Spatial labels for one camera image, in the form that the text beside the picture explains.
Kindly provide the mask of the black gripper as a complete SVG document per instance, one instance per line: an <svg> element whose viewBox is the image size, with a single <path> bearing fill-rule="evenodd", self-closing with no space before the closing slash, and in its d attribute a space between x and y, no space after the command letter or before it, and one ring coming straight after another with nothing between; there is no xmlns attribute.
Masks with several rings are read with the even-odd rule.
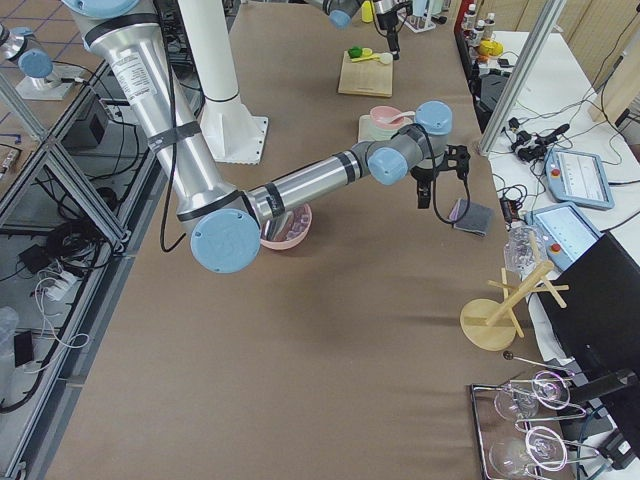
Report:
<svg viewBox="0 0 640 480"><path fill-rule="evenodd" d="M464 145L447 145L444 154L431 162L430 166L415 166L410 170L416 181L417 208L429 209L431 184L441 172L455 171L457 178L468 187L470 154Z"/></svg>
<svg viewBox="0 0 640 480"><path fill-rule="evenodd" d="M384 32L387 38L389 53L394 61L400 58L400 47L398 40L398 12L411 13L410 4L375 4L374 13L378 22L378 27Z"/></svg>

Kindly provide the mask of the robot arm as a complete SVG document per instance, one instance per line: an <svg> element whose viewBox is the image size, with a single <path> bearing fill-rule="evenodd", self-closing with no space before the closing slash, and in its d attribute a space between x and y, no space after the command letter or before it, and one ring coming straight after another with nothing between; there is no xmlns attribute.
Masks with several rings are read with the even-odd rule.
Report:
<svg viewBox="0 0 640 480"><path fill-rule="evenodd" d="M352 18L361 10L363 1L357 0L323 0L307 1L307 4L321 10L329 17L331 23L339 29L346 28ZM418 5L418 1L373 1L374 25L376 31L386 39L389 53L394 61L400 58L400 46L398 32L400 30L400 11L406 16L414 13L417 8L419 14L425 12L425 5Z"/></svg>
<svg viewBox="0 0 640 480"><path fill-rule="evenodd" d="M192 254L206 269L233 273L247 267L265 227L281 229L295 208L363 177L384 185L413 177L424 208L435 204L441 172L467 179L469 154L448 141L451 109L429 101L387 140L357 143L250 191L237 188L216 165L259 160L267 121L253 116L240 98L221 3L183 1L179 7L205 98L200 114L189 106L171 67L158 4L68 3L86 48L110 66L166 172Z"/></svg>

